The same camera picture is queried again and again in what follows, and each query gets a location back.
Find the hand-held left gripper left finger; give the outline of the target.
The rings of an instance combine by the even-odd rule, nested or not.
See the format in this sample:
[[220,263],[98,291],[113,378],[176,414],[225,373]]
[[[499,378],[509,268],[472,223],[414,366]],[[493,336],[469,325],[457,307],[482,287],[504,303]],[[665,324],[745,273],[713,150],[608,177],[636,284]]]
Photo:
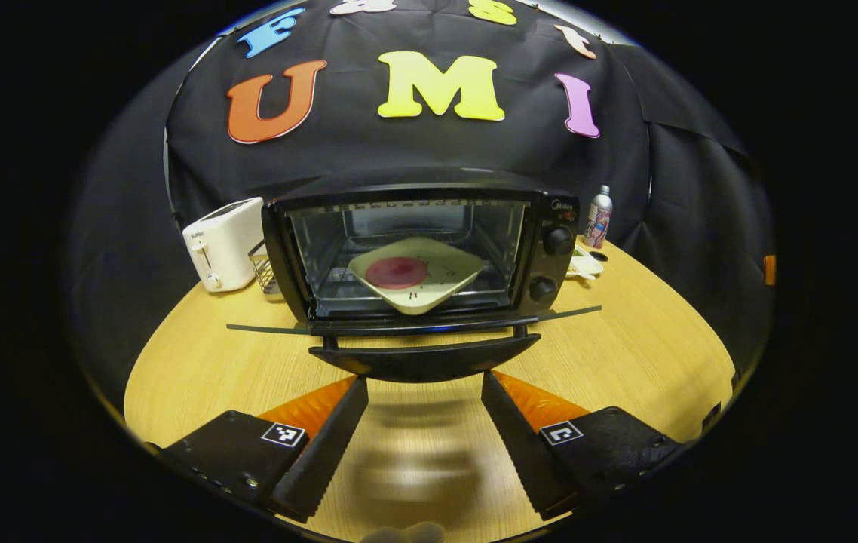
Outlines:
[[160,458],[233,501],[304,523],[368,403],[365,378],[340,379],[260,416],[226,410],[161,448]]

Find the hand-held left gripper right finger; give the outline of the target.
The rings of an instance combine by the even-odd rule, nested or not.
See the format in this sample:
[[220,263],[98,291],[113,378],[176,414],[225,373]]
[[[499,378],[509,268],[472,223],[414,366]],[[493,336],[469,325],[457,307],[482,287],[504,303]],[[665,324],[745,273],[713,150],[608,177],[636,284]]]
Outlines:
[[498,371],[484,373],[481,400],[545,521],[607,505],[685,451],[619,406],[587,410]]

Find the black electric oven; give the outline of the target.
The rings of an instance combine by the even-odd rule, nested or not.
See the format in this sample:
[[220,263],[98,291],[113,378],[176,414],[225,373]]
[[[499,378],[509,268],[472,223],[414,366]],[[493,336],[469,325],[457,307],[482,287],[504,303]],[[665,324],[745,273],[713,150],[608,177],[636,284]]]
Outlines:
[[[504,170],[403,167],[316,176],[261,210],[283,300],[312,355],[370,379],[462,379],[539,340],[577,243],[578,197]],[[409,237],[483,261],[477,278],[421,315],[398,312],[348,271],[350,260]]]

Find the white square plate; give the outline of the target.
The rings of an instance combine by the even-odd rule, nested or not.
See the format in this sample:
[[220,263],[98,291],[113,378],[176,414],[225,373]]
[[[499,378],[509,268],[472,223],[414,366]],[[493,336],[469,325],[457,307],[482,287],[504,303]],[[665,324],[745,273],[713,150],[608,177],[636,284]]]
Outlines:
[[[408,256],[428,265],[428,276],[415,287],[391,291],[373,287],[364,275],[372,262],[387,257]],[[371,292],[380,296],[398,312],[409,316],[421,315],[437,307],[467,287],[483,268],[481,258],[433,238],[409,237],[371,250],[350,260],[348,271]]]

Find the red round food slice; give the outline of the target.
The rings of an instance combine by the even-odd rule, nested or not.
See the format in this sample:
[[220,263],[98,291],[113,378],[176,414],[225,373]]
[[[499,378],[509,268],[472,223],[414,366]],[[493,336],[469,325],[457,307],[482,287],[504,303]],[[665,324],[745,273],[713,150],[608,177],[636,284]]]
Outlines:
[[415,257],[378,259],[366,269],[364,278],[373,287],[397,291],[418,286],[428,276],[428,265]]

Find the silver spray bottle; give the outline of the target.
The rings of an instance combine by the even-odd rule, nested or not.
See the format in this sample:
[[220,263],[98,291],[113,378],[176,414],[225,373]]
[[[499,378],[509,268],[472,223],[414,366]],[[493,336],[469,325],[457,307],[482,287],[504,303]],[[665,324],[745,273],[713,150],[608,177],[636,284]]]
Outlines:
[[587,229],[584,233],[584,243],[598,250],[607,238],[609,224],[613,212],[611,188],[601,185],[600,189],[589,204]]

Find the white divided dish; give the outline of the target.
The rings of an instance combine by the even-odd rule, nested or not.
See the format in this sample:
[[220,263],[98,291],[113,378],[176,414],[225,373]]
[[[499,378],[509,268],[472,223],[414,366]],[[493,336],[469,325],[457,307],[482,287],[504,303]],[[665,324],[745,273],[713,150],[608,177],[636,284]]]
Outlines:
[[602,263],[589,254],[580,244],[575,244],[565,278],[580,278],[594,281],[602,273]]

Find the white toaster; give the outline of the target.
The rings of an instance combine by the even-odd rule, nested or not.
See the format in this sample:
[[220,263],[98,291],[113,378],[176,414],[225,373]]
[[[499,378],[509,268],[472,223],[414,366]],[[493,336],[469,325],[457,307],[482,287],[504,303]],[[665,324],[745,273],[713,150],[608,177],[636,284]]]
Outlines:
[[263,243],[260,197],[237,201],[182,230],[185,248],[199,281],[209,293],[237,291],[256,276],[250,251]]

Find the black backdrop cloth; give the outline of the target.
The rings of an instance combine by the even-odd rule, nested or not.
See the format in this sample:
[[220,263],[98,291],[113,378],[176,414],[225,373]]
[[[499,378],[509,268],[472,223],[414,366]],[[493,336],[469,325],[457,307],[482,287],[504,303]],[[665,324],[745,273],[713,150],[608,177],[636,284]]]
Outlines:
[[[208,38],[155,77],[109,128],[78,181],[67,230],[69,329],[88,354],[132,361],[198,276],[180,229],[249,195],[315,176],[392,167],[470,167],[536,176],[587,203],[611,189],[607,241],[681,293],[733,360],[771,328],[771,211],[746,146],[683,75],[640,46],[516,5],[516,25],[467,0],[397,0],[336,15],[306,0],[280,44],[251,58],[243,29]],[[390,69],[414,51],[440,71],[495,62],[502,121],[428,109],[377,113]]]

